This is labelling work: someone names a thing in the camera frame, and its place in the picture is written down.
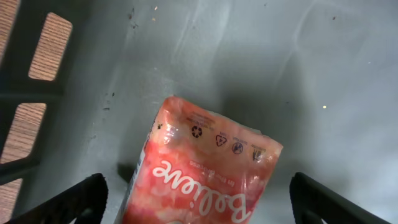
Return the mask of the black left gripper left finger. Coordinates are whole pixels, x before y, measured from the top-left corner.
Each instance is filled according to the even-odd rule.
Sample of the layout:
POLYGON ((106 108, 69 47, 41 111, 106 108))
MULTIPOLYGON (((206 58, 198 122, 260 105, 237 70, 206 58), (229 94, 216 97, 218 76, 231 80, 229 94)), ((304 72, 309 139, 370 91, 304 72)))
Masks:
POLYGON ((100 224, 108 199, 104 176, 93 174, 7 224, 100 224))

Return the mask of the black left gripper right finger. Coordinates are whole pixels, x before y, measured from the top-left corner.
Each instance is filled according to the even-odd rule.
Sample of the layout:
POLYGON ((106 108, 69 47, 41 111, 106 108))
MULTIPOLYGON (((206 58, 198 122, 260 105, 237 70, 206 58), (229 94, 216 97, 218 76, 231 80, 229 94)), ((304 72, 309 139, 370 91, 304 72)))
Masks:
POLYGON ((296 224, 387 224, 301 172, 290 181, 289 193, 296 224))

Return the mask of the pink tissue pack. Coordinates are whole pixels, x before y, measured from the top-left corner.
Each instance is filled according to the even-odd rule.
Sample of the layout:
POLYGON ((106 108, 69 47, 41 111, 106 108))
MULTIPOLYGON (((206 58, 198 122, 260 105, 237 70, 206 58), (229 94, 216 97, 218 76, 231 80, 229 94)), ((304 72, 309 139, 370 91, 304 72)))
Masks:
POLYGON ((282 145, 170 96, 142 148, 117 223, 247 223, 282 145))

